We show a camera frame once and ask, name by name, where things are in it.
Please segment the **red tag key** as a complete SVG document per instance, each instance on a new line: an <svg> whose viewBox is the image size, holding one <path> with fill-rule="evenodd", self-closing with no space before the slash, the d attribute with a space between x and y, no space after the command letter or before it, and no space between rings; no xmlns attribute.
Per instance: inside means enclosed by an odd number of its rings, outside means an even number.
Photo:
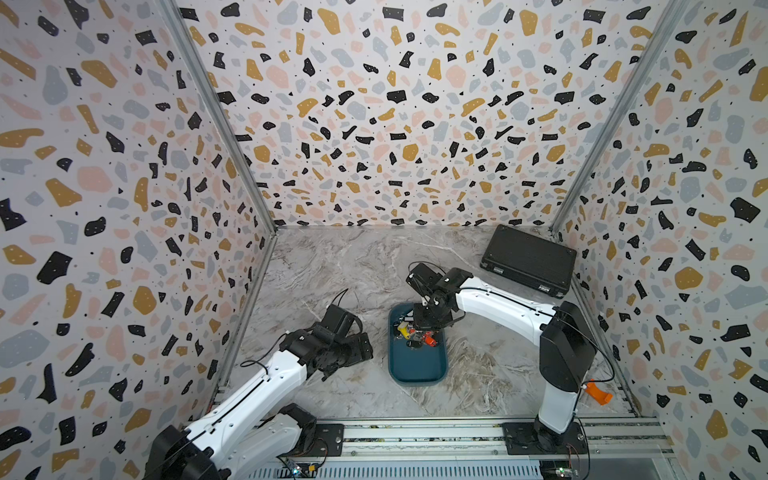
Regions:
<svg viewBox="0 0 768 480"><path fill-rule="evenodd" d="M438 341L432 336L431 332L426 332L422 337L422 343L430 347L436 347Z"/></svg>

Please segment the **teal plastic storage box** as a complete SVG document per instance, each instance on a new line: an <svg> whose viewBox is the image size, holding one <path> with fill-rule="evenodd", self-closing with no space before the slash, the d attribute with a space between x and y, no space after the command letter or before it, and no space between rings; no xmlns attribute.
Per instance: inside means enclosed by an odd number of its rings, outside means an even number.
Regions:
<svg viewBox="0 0 768 480"><path fill-rule="evenodd" d="M440 383L448 373L443 333L436 335L436 346L411 345L397 327L411 319L412 305L401 303L390 310L388 368L392 379L403 387L427 387Z"/></svg>

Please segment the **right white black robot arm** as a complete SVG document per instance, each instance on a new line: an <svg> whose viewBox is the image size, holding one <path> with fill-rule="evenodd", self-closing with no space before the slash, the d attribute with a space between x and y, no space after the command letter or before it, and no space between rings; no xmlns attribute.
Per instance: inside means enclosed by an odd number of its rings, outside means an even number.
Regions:
<svg viewBox="0 0 768 480"><path fill-rule="evenodd" d="M468 314L505 327L538 348L545 381L542 402L533 421L503 427L509 454L588 452L576 408L601 350L578 306L526 300L466 270L452 268L441 274L425 263L408 273L406 283L421 301L394 330L412 348L438 346L438 335Z"/></svg>

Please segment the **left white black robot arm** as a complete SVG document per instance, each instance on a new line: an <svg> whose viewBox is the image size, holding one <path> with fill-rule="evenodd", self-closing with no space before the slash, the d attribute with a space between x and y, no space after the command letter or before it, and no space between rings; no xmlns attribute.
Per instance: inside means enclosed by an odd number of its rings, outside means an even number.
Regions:
<svg viewBox="0 0 768 480"><path fill-rule="evenodd" d="M360 318L331 304L307 329L284 334L256 373L208 414L152 442L147 479L235 479L257 465L312 447L316 418L282 401L315 373L329 378L373 357Z"/></svg>

